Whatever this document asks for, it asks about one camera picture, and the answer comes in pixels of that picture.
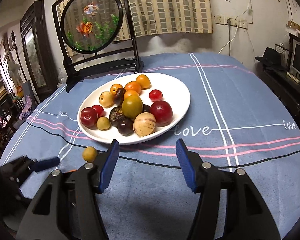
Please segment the small red cherry tomato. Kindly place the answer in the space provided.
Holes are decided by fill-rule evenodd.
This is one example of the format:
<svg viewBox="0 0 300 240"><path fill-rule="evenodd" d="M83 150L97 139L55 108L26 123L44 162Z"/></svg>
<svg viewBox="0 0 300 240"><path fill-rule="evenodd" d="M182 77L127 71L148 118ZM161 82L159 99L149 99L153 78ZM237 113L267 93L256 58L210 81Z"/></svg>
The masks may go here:
<svg viewBox="0 0 300 240"><path fill-rule="evenodd" d="M104 108L101 105L93 105L92 108L96 111L99 118L105 115Z"/></svg>

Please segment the dark brown passion fruit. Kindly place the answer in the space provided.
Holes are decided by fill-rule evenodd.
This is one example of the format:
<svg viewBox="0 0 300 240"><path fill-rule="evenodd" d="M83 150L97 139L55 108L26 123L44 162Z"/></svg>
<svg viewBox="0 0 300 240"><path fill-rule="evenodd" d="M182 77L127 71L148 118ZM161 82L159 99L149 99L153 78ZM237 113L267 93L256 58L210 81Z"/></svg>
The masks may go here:
<svg viewBox="0 0 300 240"><path fill-rule="evenodd" d="M109 114L109 121L112 126L117 127L120 122L125 120L125 115L123 114L122 107L114 107Z"/></svg>

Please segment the small dark purple plum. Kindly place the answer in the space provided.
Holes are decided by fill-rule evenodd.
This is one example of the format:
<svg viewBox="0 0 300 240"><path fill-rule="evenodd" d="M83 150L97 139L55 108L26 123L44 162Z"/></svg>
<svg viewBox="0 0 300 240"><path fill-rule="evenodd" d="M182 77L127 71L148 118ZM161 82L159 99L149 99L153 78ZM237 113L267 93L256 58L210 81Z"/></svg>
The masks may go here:
<svg viewBox="0 0 300 240"><path fill-rule="evenodd" d="M129 118L125 118L124 120L121 120L117 125L118 132L123 136L128 136L132 134L133 131L133 121Z"/></svg>

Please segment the orange kumquat fruit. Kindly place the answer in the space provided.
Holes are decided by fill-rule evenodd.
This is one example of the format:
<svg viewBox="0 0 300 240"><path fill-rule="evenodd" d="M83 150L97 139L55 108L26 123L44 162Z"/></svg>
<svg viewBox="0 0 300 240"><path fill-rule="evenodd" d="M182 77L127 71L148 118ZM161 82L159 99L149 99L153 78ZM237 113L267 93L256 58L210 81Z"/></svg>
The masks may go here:
<svg viewBox="0 0 300 240"><path fill-rule="evenodd" d="M116 95L117 90L118 90L119 88L122 88L122 85L120 85L120 84L118 84L118 83L113 84L113 85L111 86L111 88L110 88L111 94Z"/></svg>

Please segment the yellow green round fruit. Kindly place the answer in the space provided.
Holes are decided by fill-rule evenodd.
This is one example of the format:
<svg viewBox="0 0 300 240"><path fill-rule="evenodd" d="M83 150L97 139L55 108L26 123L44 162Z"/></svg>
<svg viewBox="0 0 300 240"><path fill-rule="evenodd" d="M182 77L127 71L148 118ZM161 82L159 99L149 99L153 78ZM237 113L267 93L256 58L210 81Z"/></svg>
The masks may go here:
<svg viewBox="0 0 300 240"><path fill-rule="evenodd" d="M132 95L123 101L122 111L126 117L135 119L143 111L143 102L139 96Z"/></svg>

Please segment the beige striped pepino melon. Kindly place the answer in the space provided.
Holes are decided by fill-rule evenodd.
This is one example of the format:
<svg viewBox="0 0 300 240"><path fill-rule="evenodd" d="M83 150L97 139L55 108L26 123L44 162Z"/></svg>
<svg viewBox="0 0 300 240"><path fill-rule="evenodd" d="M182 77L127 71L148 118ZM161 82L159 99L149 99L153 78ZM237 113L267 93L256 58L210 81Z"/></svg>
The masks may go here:
<svg viewBox="0 0 300 240"><path fill-rule="evenodd" d="M156 127L156 119L153 114L144 112L139 114L133 123L133 131L139 137L150 135Z"/></svg>

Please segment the large orange tangerine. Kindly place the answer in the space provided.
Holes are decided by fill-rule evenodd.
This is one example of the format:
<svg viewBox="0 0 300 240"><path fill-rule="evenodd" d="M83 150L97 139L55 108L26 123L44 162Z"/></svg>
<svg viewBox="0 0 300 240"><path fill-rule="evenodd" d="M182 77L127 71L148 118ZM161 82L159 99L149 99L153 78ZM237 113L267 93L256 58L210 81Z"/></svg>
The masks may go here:
<svg viewBox="0 0 300 240"><path fill-rule="evenodd" d="M135 90L127 90L123 96L123 98L126 100L127 98L129 98L132 95L136 95L139 96L139 93Z"/></svg>

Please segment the large red plum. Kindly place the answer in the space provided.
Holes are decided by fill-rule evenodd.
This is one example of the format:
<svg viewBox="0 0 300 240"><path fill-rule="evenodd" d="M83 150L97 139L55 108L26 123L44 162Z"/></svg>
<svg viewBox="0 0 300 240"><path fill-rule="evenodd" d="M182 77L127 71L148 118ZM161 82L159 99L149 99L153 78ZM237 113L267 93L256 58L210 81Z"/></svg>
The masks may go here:
<svg viewBox="0 0 300 240"><path fill-rule="evenodd" d="M158 126L166 126L173 119L172 107L163 100L152 103L150 113L154 115Z"/></svg>

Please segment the dark red plum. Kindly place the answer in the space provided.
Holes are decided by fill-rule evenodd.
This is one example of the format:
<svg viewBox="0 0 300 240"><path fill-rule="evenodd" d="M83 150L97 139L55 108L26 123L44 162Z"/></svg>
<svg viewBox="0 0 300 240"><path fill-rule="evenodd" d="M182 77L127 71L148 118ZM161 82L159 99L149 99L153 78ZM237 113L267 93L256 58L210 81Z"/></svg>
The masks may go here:
<svg viewBox="0 0 300 240"><path fill-rule="evenodd" d="M123 101L124 101L124 95L126 93L126 90L124 88L118 88L116 90L116 93L113 97L113 102L118 105L121 106Z"/></svg>

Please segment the small yellow loquat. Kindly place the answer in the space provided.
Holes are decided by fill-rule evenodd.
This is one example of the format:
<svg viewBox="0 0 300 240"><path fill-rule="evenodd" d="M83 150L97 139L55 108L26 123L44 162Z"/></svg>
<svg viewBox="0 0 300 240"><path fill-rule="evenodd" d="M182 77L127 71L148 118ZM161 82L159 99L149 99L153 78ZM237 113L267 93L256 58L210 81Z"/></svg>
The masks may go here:
<svg viewBox="0 0 300 240"><path fill-rule="evenodd" d="M110 91L102 92L100 97L99 97L99 103L104 108L111 107L114 104L113 94Z"/></svg>

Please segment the white round plate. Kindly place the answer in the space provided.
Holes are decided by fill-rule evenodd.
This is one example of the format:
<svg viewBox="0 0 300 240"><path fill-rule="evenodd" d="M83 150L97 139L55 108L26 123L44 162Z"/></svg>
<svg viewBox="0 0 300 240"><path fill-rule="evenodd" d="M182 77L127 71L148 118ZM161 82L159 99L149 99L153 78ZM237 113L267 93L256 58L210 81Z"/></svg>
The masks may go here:
<svg viewBox="0 0 300 240"><path fill-rule="evenodd" d="M152 140L175 126L187 113L191 96L187 86L167 74L148 73L148 88L137 75L122 76L99 85L77 112L81 131L105 144L120 145Z"/></svg>

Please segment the orange cherry tomato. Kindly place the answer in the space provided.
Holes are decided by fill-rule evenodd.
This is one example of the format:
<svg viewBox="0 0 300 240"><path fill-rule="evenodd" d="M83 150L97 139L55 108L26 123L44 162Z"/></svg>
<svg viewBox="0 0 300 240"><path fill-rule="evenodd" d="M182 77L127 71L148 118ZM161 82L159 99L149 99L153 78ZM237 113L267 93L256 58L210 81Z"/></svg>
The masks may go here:
<svg viewBox="0 0 300 240"><path fill-rule="evenodd" d="M149 89L151 87L150 79L144 74L140 74L136 78L136 82L141 86L141 89Z"/></svg>

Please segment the dark framed mirror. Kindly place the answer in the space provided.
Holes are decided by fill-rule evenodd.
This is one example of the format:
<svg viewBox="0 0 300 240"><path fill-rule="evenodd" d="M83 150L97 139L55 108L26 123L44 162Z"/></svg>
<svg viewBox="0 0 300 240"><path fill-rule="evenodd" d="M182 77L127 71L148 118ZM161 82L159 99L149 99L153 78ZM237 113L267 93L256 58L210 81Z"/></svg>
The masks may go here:
<svg viewBox="0 0 300 240"><path fill-rule="evenodd" d="M58 76L47 35L44 1L37 0L20 20L20 34L27 69L40 101L57 89Z"/></svg>

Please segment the round goldfish screen on stand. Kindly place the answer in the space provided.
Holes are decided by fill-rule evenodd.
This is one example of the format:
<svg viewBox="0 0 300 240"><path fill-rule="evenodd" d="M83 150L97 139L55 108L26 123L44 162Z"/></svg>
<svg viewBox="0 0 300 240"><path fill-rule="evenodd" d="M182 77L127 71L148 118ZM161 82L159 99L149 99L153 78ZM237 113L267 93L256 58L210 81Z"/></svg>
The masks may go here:
<svg viewBox="0 0 300 240"><path fill-rule="evenodd" d="M142 72L144 64L139 57L128 0L57 0L52 14L68 76L67 92L86 77L122 69ZM131 46L105 52L124 20Z"/></svg>

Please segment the black hat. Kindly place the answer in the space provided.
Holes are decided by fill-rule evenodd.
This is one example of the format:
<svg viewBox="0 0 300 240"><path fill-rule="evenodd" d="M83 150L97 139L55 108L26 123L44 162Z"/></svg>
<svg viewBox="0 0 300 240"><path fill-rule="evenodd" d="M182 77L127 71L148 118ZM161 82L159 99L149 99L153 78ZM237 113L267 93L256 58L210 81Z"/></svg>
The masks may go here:
<svg viewBox="0 0 300 240"><path fill-rule="evenodd" d="M267 67L282 68L281 54L273 48L267 47L263 56L256 56L255 59Z"/></svg>

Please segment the checked beige curtain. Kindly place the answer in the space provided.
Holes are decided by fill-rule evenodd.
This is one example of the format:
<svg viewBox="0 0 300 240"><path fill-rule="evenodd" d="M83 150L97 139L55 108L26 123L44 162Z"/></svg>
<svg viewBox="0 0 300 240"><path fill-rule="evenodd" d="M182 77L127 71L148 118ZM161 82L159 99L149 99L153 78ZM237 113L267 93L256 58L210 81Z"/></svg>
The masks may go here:
<svg viewBox="0 0 300 240"><path fill-rule="evenodd" d="M173 33L211 34L210 0L128 0L135 35ZM116 41L130 39L128 23L123 22Z"/></svg>

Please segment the white power strip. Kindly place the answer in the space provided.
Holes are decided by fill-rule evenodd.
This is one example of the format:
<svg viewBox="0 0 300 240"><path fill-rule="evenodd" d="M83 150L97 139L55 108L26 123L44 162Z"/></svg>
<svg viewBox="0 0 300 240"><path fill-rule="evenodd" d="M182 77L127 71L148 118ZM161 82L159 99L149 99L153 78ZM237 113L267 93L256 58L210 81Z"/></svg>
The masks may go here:
<svg viewBox="0 0 300 240"><path fill-rule="evenodd" d="M247 20L238 19L238 18L229 18L222 15L215 15L214 19L215 19L215 24L229 25L232 27L239 27L242 29L248 28Z"/></svg>

